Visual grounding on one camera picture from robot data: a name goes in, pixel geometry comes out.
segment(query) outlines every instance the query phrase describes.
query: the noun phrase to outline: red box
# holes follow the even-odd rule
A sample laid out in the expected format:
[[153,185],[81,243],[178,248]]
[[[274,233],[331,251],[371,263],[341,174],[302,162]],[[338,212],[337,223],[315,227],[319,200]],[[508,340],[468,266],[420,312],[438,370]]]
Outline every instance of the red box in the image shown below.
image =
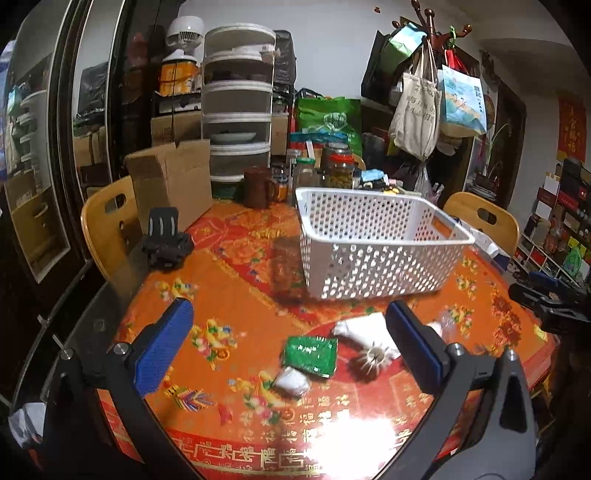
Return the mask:
[[544,260],[546,260],[546,256],[536,248],[534,248],[534,251],[531,253],[530,258],[539,266],[544,265]]
[[575,211],[579,207],[579,203],[574,198],[562,191],[558,192],[558,202]]
[[546,205],[552,208],[554,208],[554,205],[556,205],[556,195],[542,188],[538,189],[537,200],[541,201],[542,203],[545,203]]

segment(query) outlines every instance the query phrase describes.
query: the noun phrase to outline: wooden chair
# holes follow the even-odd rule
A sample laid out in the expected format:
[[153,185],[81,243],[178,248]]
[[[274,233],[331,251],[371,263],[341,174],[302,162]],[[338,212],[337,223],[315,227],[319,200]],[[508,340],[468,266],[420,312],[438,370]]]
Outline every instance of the wooden chair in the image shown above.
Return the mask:
[[457,192],[443,206],[448,215],[458,217],[492,238],[513,256],[519,242],[519,224],[506,210],[469,192]]
[[80,220],[92,258],[104,278],[113,281],[142,238],[131,177],[117,180],[88,198]]

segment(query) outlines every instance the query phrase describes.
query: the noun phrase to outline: shopping bag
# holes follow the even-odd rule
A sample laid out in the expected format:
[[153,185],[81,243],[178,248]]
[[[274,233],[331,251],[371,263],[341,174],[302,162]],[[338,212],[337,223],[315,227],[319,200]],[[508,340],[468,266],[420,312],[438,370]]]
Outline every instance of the shopping bag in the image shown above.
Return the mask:
[[416,25],[409,23],[388,39],[379,54],[380,69],[393,74],[398,65],[410,57],[421,45],[427,34]]
[[480,78],[470,77],[446,65],[439,70],[441,131],[453,138],[486,133],[486,109]]
[[344,133],[351,151],[362,156],[361,100],[338,97],[300,98],[297,125],[303,133]]
[[436,71],[431,44],[425,42],[414,74],[402,74],[403,91],[388,131],[397,147],[421,161],[429,158],[439,136],[441,93]]

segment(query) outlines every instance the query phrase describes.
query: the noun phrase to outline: plastic bag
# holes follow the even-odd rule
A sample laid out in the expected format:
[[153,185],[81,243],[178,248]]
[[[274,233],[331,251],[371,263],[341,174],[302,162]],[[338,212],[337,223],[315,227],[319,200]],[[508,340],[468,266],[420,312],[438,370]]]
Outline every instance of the plastic bag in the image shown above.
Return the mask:
[[297,124],[302,132],[344,133],[349,148],[361,157],[361,100],[345,97],[300,98],[297,110]]
[[394,33],[379,54],[379,66],[385,73],[393,74],[404,60],[421,45],[427,34],[420,27],[409,23]]
[[420,192],[421,197],[429,202],[433,202],[433,187],[429,180],[429,173],[427,172],[427,164],[423,164],[419,167],[417,182],[414,186],[415,192]]
[[273,382],[275,388],[279,388],[294,397],[303,397],[310,391],[308,377],[293,367],[285,367]]
[[456,323],[449,310],[443,310],[438,318],[428,323],[427,326],[435,330],[445,343],[453,342],[457,334]]

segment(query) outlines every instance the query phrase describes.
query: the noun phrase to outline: jar lid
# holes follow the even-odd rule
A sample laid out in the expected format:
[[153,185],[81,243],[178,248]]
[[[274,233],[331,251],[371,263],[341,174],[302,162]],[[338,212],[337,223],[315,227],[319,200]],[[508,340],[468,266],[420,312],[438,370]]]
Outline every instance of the jar lid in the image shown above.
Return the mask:
[[347,150],[349,146],[346,143],[341,142],[329,142],[329,148],[335,148],[337,150]]
[[347,154],[333,153],[330,155],[329,160],[337,163],[355,165],[355,160],[353,159],[353,156]]

